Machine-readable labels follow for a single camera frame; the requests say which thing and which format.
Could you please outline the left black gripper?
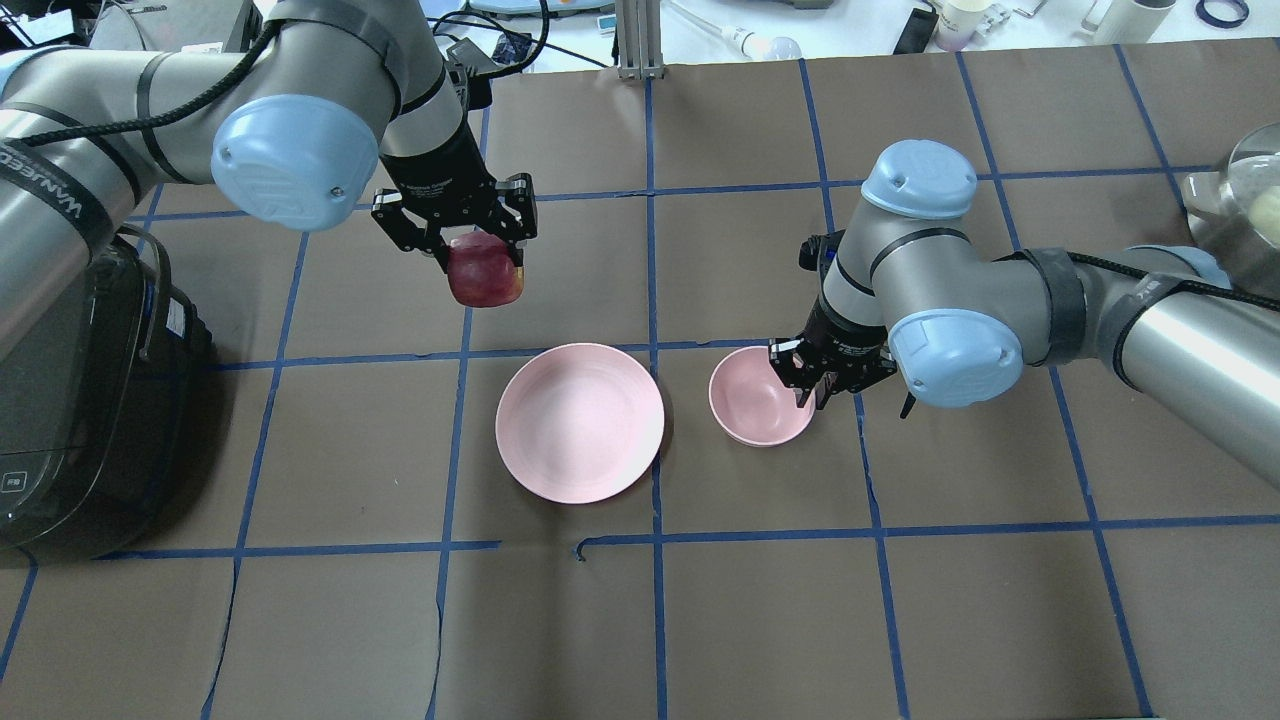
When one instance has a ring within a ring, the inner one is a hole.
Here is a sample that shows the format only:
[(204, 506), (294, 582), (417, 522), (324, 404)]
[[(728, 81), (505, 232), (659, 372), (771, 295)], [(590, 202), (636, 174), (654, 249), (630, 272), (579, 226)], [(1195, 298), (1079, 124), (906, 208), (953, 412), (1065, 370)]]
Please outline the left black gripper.
[(534, 178), (494, 179), (465, 115), (448, 120), (403, 115), (381, 140), (393, 190), (378, 190), (371, 217), (401, 252), (419, 252), (445, 272), (442, 231), (476, 227), (498, 237), (516, 266), (538, 237)]

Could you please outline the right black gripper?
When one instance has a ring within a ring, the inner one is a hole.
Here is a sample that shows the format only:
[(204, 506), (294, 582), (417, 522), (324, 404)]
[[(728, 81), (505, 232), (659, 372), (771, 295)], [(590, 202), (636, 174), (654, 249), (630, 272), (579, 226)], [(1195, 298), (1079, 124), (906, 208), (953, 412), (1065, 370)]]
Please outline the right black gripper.
[(815, 389), (815, 410), (822, 411), (833, 397), (860, 392), (896, 374), (886, 340), (882, 325), (850, 322), (818, 299), (797, 338), (768, 343), (768, 360), (792, 392), (796, 407), (804, 407)]

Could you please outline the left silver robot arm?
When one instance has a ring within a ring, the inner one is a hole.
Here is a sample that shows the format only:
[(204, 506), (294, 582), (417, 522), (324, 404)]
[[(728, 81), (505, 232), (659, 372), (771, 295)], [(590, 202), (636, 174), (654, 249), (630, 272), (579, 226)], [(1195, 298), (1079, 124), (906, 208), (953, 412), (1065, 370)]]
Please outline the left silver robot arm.
[(449, 269), (442, 231), (474, 225), (522, 266), (532, 181), (486, 169), (465, 86), (416, 1), (282, 1), (247, 53), (5, 53), (3, 352), (164, 183), (315, 232), (383, 167), (426, 224), (406, 249)]

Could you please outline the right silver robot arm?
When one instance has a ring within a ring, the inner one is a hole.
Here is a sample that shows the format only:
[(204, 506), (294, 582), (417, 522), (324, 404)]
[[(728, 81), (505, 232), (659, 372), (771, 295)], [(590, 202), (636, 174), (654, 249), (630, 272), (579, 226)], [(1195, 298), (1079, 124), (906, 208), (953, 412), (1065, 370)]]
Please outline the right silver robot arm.
[(963, 231), (978, 176), (927, 138), (884, 149), (847, 227), (809, 238), (820, 287), (804, 329), (769, 343), (799, 407), (899, 377), (906, 406), (968, 407), (1028, 366), (1093, 357), (1270, 483), (1279, 473), (1277, 301), (1208, 252), (1107, 258), (1023, 249), (995, 261)]

